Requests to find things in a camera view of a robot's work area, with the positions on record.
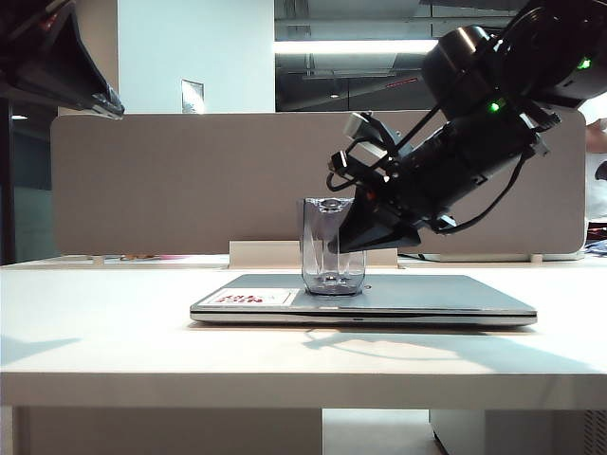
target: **white label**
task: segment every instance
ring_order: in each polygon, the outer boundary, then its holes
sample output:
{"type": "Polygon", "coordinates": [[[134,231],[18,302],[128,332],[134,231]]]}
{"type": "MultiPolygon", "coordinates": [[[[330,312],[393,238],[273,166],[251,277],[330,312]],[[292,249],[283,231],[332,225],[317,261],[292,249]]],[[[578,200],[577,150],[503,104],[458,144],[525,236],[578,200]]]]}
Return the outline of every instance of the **white label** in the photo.
{"type": "Polygon", "coordinates": [[[288,306],[299,289],[225,288],[198,303],[199,306],[288,306]]]}

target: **green led light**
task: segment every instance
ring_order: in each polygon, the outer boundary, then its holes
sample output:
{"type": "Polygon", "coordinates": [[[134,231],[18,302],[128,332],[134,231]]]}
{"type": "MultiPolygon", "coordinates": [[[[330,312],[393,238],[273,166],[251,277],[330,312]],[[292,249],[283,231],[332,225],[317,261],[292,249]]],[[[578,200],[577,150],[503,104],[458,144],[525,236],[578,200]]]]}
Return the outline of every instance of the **green led light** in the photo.
{"type": "Polygon", "coordinates": [[[506,100],[499,98],[498,100],[490,101],[487,109],[491,114],[495,114],[500,112],[504,106],[506,106],[506,100]]]}
{"type": "Polygon", "coordinates": [[[592,60],[588,57],[584,57],[581,59],[581,62],[579,62],[578,69],[588,69],[590,66],[592,66],[592,60]]]}

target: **ceiling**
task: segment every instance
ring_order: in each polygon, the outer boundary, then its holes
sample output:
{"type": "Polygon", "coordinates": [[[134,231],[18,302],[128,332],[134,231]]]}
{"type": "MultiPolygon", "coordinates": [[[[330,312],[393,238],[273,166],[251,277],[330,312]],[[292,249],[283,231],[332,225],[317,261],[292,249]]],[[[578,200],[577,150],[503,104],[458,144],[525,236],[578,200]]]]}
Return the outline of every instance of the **ceiling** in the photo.
{"type": "MultiPolygon", "coordinates": [[[[498,30],[526,0],[275,0],[277,41],[440,38],[467,25],[498,30]]],[[[423,56],[277,55],[278,111],[425,109],[423,56]]]]}

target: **ceiling duct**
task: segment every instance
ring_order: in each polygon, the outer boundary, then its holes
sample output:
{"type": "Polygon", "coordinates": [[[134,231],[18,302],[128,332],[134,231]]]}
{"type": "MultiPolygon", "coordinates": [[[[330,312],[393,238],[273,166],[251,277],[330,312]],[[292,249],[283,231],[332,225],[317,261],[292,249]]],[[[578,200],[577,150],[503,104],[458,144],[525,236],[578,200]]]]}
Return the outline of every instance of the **ceiling duct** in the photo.
{"type": "Polygon", "coordinates": [[[422,5],[435,7],[493,9],[514,11],[521,9],[528,0],[421,0],[422,5]]]}

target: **floor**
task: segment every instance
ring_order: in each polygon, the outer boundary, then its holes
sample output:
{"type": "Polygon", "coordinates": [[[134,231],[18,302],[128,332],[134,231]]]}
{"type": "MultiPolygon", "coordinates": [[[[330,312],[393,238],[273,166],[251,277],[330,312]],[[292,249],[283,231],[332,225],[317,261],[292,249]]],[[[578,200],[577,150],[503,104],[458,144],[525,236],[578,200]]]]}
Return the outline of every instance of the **floor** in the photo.
{"type": "Polygon", "coordinates": [[[325,409],[325,455],[442,455],[427,410],[325,409]]]}

